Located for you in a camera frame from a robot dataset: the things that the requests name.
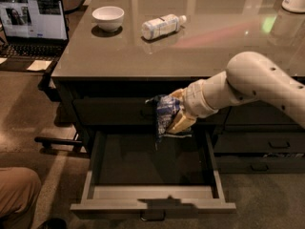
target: laptop screen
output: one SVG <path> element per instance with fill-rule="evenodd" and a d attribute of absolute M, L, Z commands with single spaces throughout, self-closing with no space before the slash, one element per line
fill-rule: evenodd
<path fill-rule="evenodd" d="M 0 0 L 8 38 L 68 40 L 62 0 Z"/>

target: paper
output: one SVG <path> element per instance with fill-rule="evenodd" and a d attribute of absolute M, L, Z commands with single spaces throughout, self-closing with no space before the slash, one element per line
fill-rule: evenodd
<path fill-rule="evenodd" d="M 6 57 L 0 57 L 0 65 L 7 61 Z"/>
<path fill-rule="evenodd" d="M 33 71 L 33 72 L 44 71 L 50 65 L 50 63 L 51 63 L 51 61 L 35 60 L 27 68 L 27 70 Z"/>

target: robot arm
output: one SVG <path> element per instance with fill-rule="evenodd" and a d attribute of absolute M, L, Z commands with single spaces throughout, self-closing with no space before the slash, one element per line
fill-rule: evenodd
<path fill-rule="evenodd" d="M 305 86 L 293 80 L 267 57 L 242 52 L 233 57 L 225 72 L 198 80 L 171 94 L 180 100 L 180 111 L 167 132 L 179 133 L 197 118 L 218 110 L 261 100 L 288 115 L 305 128 Z"/>

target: laptop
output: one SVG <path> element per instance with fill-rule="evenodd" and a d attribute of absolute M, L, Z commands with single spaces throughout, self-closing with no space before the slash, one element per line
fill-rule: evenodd
<path fill-rule="evenodd" d="M 0 70 L 44 71 L 69 42 L 62 0 L 0 0 L 0 18 Z"/>

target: bottle cap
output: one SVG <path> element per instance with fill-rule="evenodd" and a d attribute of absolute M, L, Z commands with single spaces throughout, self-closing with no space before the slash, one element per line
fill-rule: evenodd
<path fill-rule="evenodd" d="M 151 36 L 152 36 L 151 31 L 146 23 L 143 23 L 143 25 L 142 25 L 142 35 L 147 40 L 151 39 Z"/>
<path fill-rule="evenodd" d="M 179 24 L 182 25 L 185 22 L 187 22 L 187 16 L 185 16 L 185 15 L 180 16 L 179 17 Z"/>

